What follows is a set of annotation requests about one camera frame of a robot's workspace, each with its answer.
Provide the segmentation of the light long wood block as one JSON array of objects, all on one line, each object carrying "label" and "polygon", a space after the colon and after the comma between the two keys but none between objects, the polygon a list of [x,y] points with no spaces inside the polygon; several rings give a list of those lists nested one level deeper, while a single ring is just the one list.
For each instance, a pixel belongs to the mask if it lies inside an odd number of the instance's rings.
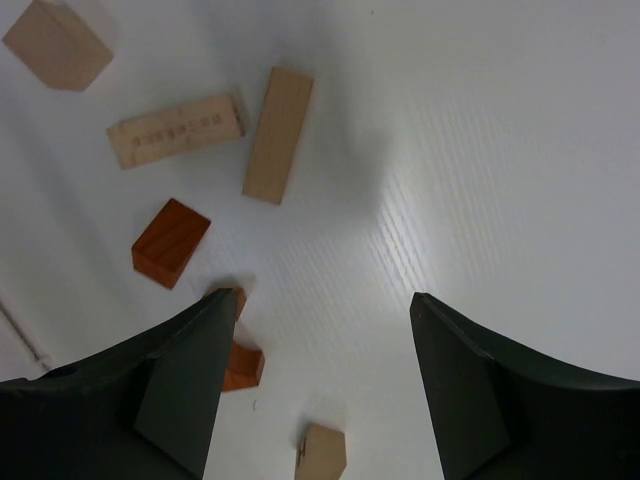
[{"label": "light long wood block", "polygon": [[118,122],[106,129],[123,170],[245,136],[235,98],[214,95]]}]

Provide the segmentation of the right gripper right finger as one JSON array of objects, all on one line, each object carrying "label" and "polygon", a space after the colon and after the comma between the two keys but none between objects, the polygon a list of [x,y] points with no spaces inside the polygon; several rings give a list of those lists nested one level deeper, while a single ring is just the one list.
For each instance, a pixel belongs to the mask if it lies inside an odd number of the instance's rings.
[{"label": "right gripper right finger", "polygon": [[497,364],[427,295],[414,295],[410,316],[444,477],[474,479],[511,446]]}]

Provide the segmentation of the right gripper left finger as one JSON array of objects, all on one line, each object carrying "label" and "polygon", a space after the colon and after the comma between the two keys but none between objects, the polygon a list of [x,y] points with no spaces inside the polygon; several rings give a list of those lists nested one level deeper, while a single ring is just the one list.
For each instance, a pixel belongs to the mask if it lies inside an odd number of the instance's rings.
[{"label": "right gripper left finger", "polygon": [[236,322],[236,292],[219,289],[155,356],[133,428],[192,478],[204,476]]}]

